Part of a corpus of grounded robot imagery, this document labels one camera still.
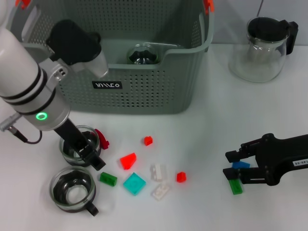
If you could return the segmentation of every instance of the green indicator light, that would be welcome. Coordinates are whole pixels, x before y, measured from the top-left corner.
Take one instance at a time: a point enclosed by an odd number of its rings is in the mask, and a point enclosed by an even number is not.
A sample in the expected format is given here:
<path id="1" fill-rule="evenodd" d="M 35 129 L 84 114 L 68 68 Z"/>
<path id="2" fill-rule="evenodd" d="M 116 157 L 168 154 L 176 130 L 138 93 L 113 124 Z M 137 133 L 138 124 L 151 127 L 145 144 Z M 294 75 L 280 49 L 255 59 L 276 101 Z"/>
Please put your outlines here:
<path id="1" fill-rule="evenodd" d="M 47 119 L 48 115 L 45 112 L 40 112 L 40 113 L 37 114 L 36 117 L 37 117 L 38 120 L 45 120 L 45 119 Z"/>

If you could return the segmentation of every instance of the black cup handle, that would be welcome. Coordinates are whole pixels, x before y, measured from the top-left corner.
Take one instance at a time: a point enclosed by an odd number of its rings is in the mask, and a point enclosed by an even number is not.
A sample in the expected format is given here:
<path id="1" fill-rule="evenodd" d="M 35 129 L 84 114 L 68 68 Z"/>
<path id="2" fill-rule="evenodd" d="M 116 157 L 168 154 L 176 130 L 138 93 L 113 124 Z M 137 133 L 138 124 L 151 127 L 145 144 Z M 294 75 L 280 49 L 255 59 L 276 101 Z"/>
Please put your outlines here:
<path id="1" fill-rule="evenodd" d="M 96 216 L 98 214 L 98 209 L 95 207 L 94 204 L 92 204 L 92 202 L 88 202 L 86 204 L 86 209 L 89 211 L 89 213 L 92 214 L 92 216 Z"/>
<path id="2" fill-rule="evenodd" d="M 291 54 L 295 45 L 296 36 L 298 33 L 298 24 L 296 22 L 289 23 L 290 35 L 287 39 L 287 55 Z"/>

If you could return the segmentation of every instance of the orange clip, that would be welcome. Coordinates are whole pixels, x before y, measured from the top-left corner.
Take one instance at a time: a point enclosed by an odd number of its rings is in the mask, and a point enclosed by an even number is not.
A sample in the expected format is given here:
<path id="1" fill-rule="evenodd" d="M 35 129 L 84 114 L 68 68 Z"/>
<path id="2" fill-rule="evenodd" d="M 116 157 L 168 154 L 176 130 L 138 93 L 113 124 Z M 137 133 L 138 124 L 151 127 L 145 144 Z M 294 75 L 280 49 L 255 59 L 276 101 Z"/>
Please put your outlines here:
<path id="1" fill-rule="evenodd" d="M 215 6 L 213 0 L 203 0 L 205 6 L 205 13 L 208 15 L 208 8 L 210 8 L 211 12 L 215 12 Z"/>
<path id="2" fill-rule="evenodd" d="M 23 4 L 21 5 L 21 8 L 24 10 L 31 2 L 31 0 L 21 0 Z M 18 6 L 20 0 L 16 0 L 15 6 Z"/>

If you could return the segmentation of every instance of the gray wall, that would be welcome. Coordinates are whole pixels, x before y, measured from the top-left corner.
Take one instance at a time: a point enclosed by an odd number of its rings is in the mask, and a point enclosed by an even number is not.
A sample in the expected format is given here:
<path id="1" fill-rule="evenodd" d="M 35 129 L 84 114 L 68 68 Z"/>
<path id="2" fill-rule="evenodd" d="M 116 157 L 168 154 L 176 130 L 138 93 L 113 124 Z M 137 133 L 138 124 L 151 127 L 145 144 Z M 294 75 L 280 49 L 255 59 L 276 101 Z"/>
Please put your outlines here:
<path id="1" fill-rule="evenodd" d="M 10 9 L 15 0 L 8 0 Z M 214 43 L 246 42 L 246 23 L 257 15 L 261 0 L 214 0 Z M 308 45 L 308 0 L 264 0 L 260 16 L 295 21 L 297 45 Z"/>

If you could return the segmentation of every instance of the green block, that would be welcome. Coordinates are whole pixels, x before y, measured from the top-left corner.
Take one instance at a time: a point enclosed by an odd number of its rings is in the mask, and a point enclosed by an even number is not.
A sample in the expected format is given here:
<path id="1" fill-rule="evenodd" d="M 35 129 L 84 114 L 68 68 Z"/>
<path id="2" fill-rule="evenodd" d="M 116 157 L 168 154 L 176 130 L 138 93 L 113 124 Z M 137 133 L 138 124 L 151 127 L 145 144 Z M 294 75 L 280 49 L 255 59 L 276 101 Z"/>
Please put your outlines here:
<path id="1" fill-rule="evenodd" d="M 116 185 L 116 180 L 117 180 L 117 177 L 115 177 L 113 175 L 110 175 L 110 174 L 105 173 L 105 172 L 101 173 L 100 181 L 105 183 L 105 184 L 108 184 L 108 185 L 114 187 Z"/>
<path id="2" fill-rule="evenodd" d="M 242 194 L 243 190 L 238 179 L 236 180 L 229 180 L 230 187 L 232 189 L 233 195 Z"/>

